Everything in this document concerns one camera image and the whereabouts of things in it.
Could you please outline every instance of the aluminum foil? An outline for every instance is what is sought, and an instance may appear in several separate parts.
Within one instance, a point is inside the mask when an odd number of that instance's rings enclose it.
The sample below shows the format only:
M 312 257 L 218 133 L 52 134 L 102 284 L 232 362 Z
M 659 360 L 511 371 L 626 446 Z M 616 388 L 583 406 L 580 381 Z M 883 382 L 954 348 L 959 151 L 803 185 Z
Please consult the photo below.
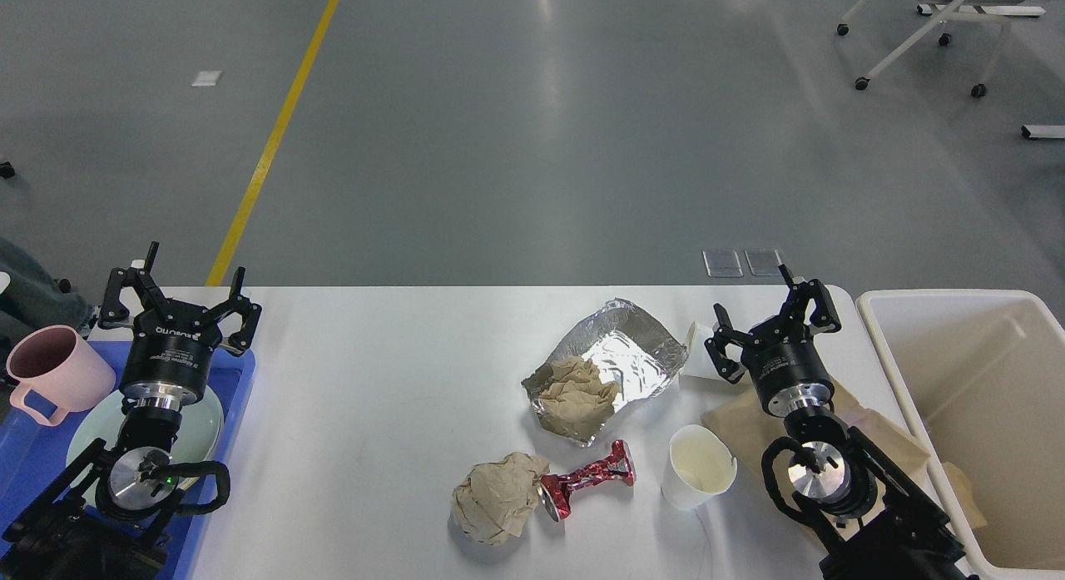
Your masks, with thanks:
M 543 407 L 538 398 L 554 382 L 553 361 L 563 361 L 567 357 L 591 360 L 600 368 L 602 382 L 618 383 L 620 391 L 613 399 L 613 410 L 618 413 L 628 402 L 651 399 L 665 391 L 688 360 L 688 349 L 636 303 L 609 300 L 602 310 L 577 322 L 536 372 L 522 380 L 541 426 Z M 587 433 L 570 428 L 556 433 L 588 447 L 594 443 L 599 429 Z

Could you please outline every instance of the white box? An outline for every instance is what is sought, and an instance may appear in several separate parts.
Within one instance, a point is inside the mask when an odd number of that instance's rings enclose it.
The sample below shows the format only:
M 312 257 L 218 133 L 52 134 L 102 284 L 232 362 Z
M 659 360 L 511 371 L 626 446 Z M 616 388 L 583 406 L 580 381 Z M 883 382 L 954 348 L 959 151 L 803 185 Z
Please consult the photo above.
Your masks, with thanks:
M 974 571 L 1065 580 L 1065 331 L 1046 304 L 986 291 L 857 304 Z M 968 475 L 986 527 L 969 528 L 940 462 Z

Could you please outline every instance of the mug handle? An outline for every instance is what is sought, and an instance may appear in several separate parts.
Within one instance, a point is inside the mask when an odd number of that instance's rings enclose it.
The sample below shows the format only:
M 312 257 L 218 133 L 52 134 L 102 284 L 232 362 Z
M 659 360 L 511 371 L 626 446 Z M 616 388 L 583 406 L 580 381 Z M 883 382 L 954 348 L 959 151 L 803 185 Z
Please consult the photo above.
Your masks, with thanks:
M 15 391 L 12 391 L 11 399 L 9 399 L 9 401 L 11 401 L 11 407 L 15 407 L 16 410 L 22 410 L 22 412 L 30 414 L 30 417 L 37 421 L 38 425 L 42 425 L 43 427 L 55 427 L 65 419 L 66 414 L 70 413 L 69 410 L 64 410 L 63 407 L 56 407 L 55 413 L 52 414 L 52 417 L 46 418 L 45 414 L 42 414 L 40 412 L 37 412 L 37 410 L 34 410 L 33 407 L 26 404 L 26 396 L 30 393 L 30 386 L 27 386 L 26 383 L 20 383 L 20 385 L 15 387 Z

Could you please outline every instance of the white table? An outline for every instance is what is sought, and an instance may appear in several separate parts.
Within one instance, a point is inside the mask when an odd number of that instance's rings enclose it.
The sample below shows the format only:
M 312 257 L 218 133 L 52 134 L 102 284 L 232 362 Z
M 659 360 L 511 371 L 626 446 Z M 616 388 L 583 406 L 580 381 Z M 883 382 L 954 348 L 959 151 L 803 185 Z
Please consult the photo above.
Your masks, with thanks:
M 842 330 L 817 338 L 824 364 L 865 405 L 904 427 L 853 300 L 831 291 Z M 166 293 L 213 304 L 226 289 Z M 673 510 L 659 493 L 671 433 L 746 382 L 681 378 L 628 405 L 590 448 L 540 429 L 520 383 L 574 322 L 616 296 L 682 342 L 693 319 L 712 321 L 715 302 L 737 329 L 760 322 L 780 310 L 783 285 L 245 295 L 263 304 L 255 391 L 229 458 L 232 497 L 211 514 L 195 578 L 821 577 L 821 546 L 773 508 L 749 470 L 697 512 Z M 524 536 L 491 548 L 448 521 L 452 490 L 474 464 L 525 451 L 564 474 L 602 458 L 613 438 L 628 441 L 636 485 L 575 493 L 562 525 L 537 511 Z

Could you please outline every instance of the gray floor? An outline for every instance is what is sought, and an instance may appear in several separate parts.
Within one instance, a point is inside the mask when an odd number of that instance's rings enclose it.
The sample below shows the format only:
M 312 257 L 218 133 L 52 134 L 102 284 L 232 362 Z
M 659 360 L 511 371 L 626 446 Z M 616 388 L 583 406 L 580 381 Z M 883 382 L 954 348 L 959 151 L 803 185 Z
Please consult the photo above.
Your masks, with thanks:
M 777 247 L 871 288 L 1027 288 L 1065 317 L 1065 0 L 342 0 L 235 264 L 250 284 L 701 284 Z M 202 284 L 326 0 L 0 0 L 0 234 L 83 292 L 163 243 Z M 199 69 L 220 86 L 189 87 Z M 747 277 L 742 281 L 763 281 Z

